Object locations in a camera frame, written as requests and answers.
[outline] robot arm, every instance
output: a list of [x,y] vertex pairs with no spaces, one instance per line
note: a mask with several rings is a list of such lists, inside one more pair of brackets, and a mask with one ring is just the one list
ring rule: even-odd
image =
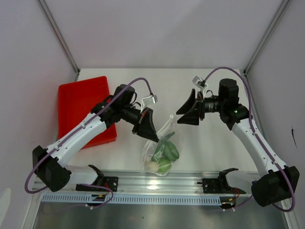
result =
[[196,98],[195,89],[192,89],[189,99],[177,111],[177,115],[183,115],[177,122],[199,125],[199,120],[204,119],[205,113],[218,112],[220,119],[229,130],[232,130],[241,140],[260,175],[260,178],[252,177],[249,182],[249,176],[241,176],[241,172],[230,169],[226,174],[227,184],[237,184],[238,182],[235,182],[236,180],[234,181],[233,178],[243,179],[244,185],[248,185],[248,188],[244,188],[244,190],[250,191],[256,202],[263,207],[290,198],[291,192],[282,172],[286,174],[293,192],[295,192],[299,179],[299,172],[296,167],[288,167],[261,135],[252,116],[249,115],[248,109],[239,103],[239,89],[236,81],[222,79],[219,82],[218,96],[212,94],[208,98],[204,97],[207,87],[205,81],[195,77],[193,83],[201,90],[197,93]]
[[[118,95],[125,87],[124,84],[117,87],[114,96]],[[108,104],[107,99],[105,99],[96,104],[85,119],[63,138],[47,146],[46,149],[38,146],[33,150],[33,168],[40,163],[35,174],[51,191],[56,192],[67,184],[92,184],[98,179],[100,171],[95,166],[75,167],[67,164],[91,139],[121,119],[134,125],[133,134],[158,142],[159,139],[152,120],[153,110],[146,107],[148,104],[157,102],[156,96],[150,95],[143,98],[141,110],[138,110],[131,104],[134,94],[135,90],[128,87],[101,113],[100,111]],[[46,155],[49,157],[41,163]]]

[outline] plastic bag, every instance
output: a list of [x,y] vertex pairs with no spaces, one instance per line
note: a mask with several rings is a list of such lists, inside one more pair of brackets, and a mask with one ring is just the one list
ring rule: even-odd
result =
[[182,136],[177,118],[170,115],[169,120],[157,132],[159,142],[148,141],[141,157],[141,172],[165,176],[175,161],[180,158]]

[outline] gray wall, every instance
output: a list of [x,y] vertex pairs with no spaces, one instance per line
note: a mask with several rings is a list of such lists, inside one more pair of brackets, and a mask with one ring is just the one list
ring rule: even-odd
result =
[[301,173],[295,192],[299,214],[304,213],[305,206],[304,12],[305,1],[292,1],[249,74],[269,143],[289,166],[296,166]]
[[1,229],[21,226],[31,151],[57,135],[57,90],[74,79],[34,0],[0,1],[0,193],[11,188]]
[[246,67],[282,0],[47,0],[80,68]]

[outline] white work surface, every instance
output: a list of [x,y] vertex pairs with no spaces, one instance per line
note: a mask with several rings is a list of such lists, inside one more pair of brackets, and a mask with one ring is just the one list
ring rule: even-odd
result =
[[[204,78],[211,69],[82,69],[78,80],[105,75],[110,93],[120,84],[128,84],[138,77],[145,77],[157,95],[158,103],[151,105],[153,122],[158,131],[188,99],[195,88],[192,79],[198,75]],[[218,94],[219,81],[223,78],[236,79],[239,86],[240,103],[248,106],[241,80],[232,72],[219,70],[207,81],[209,89]],[[149,95],[144,81],[132,85],[139,102]],[[87,148],[78,152],[70,165],[95,165],[102,170],[140,171],[140,158],[146,139],[132,134],[133,126],[125,121],[115,124],[115,142]],[[257,171],[254,162],[240,140],[227,128],[218,113],[206,114],[199,126],[178,125],[183,134],[183,149],[180,158],[171,171],[204,172],[222,171],[236,167],[241,171]]]

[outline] red tray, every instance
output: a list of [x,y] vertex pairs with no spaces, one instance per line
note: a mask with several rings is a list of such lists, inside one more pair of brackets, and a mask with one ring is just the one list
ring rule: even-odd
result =
[[[91,109],[109,96],[107,77],[67,83],[58,88],[59,138],[78,125]],[[115,125],[97,135],[83,148],[97,146],[116,140]]]

